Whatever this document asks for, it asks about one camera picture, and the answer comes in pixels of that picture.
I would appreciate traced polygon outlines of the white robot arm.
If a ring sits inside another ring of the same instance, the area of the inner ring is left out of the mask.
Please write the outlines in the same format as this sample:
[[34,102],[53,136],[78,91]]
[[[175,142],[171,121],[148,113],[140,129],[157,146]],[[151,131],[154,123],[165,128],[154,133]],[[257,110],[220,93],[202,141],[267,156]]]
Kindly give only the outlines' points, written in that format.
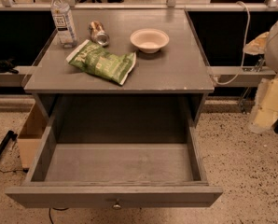
[[278,21],[267,36],[264,59],[276,76],[271,80],[263,78],[260,81],[248,129],[252,133],[263,133],[269,129],[278,133]]

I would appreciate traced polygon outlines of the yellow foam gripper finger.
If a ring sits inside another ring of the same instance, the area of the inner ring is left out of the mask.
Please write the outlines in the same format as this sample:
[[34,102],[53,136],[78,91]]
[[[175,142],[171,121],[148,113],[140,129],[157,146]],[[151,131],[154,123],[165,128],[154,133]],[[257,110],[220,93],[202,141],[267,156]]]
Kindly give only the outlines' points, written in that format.
[[248,129],[252,133],[270,130],[278,120],[278,75],[274,79],[262,78],[250,114]]

